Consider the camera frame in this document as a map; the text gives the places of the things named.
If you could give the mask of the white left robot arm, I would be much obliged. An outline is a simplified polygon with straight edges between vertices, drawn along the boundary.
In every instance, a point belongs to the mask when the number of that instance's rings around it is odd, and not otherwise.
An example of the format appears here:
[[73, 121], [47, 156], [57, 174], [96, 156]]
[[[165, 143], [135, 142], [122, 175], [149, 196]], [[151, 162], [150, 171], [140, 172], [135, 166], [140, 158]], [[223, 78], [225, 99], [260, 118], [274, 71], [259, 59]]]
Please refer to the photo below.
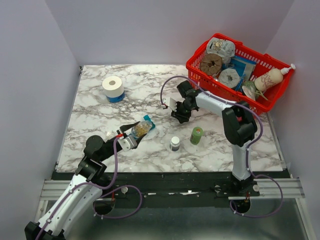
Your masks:
[[136, 149], [144, 138], [135, 138], [126, 132], [138, 123], [120, 126], [117, 135], [103, 140], [99, 135], [90, 136], [85, 143], [84, 156], [72, 176], [67, 188], [37, 222], [29, 222], [24, 229], [28, 240], [64, 240], [67, 228], [99, 197], [110, 194], [118, 175], [118, 160], [114, 161], [113, 176], [105, 176], [106, 165], [103, 161], [109, 157], [118, 157], [118, 152]]

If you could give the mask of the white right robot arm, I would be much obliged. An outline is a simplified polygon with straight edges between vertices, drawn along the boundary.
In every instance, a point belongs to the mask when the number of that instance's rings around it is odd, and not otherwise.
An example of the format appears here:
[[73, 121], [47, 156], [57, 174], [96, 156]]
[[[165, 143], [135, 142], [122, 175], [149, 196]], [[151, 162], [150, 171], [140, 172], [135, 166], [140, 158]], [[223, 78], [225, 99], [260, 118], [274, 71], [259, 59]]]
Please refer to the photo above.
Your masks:
[[188, 80], [177, 86], [183, 101], [171, 97], [162, 100], [171, 116], [183, 124], [189, 121], [192, 111], [205, 109], [222, 118], [223, 131], [232, 146], [233, 167], [230, 191], [241, 196], [253, 181], [250, 164], [251, 143], [258, 130], [256, 121], [245, 101], [234, 102], [218, 97], [202, 88], [195, 89]]

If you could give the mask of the clear jar of yellow pills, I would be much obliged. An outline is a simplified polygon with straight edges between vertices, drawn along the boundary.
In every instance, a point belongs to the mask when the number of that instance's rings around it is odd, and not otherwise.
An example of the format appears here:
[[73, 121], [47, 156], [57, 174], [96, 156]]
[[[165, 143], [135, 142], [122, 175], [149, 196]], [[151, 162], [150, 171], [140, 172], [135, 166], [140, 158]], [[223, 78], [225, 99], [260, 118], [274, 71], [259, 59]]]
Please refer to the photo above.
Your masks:
[[131, 129], [131, 135], [137, 139], [142, 135], [147, 134], [152, 127], [153, 127], [153, 124], [151, 121], [149, 120], [141, 121]]

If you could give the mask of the teal weekly pill organizer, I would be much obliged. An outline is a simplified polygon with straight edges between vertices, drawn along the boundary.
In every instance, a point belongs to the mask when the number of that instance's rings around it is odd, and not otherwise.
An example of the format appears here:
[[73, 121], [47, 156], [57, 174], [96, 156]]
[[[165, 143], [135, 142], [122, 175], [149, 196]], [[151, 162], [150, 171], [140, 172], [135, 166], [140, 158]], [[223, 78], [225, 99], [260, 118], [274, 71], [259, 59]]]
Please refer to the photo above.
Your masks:
[[139, 122], [132, 130], [132, 135], [135, 138], [140, 138], [143, 135], [146, 135], [149, 131], [155, 128], [155, 124], [152, 122], [149, 115], [143, 117], [143, 121]]

